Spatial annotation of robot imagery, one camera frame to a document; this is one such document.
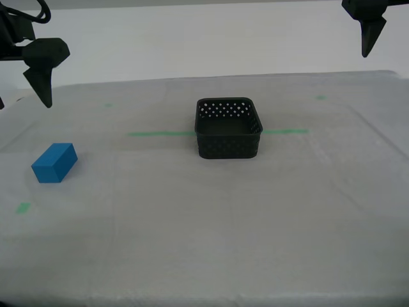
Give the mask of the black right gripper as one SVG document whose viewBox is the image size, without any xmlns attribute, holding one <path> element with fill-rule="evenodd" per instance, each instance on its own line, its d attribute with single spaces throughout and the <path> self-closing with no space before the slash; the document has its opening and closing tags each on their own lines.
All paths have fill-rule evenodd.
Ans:
<svg viewBox="0 0 409 307">
<path fill-rule="evenodd" d="M 382 17 L 387 6 L 409 4 L 409 0 L 342 0 L 342 7 L 352 19 L 360 22 L 362 56 L 368 57 L 379 38 L 386 20 Z"/>
</svg>

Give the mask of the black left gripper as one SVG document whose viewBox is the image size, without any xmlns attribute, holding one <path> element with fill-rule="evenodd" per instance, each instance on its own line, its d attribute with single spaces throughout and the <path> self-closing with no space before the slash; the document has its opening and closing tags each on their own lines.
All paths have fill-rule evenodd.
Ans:
<svg viewBox="0 0 409 307">
<path fill-rule="evenodd" d="M 52 70 L 69 57 L 68 45 L 60 38 L 39 38 L 25 47 L 16 44 L 24 39 L 20 17 L 1 5 L 1 61 L 24 61 L 29 67 L 23 74 L 47 108 L 52 107 Z M 0 109 L 4 108 L 0 97 Z"/>
</svg>

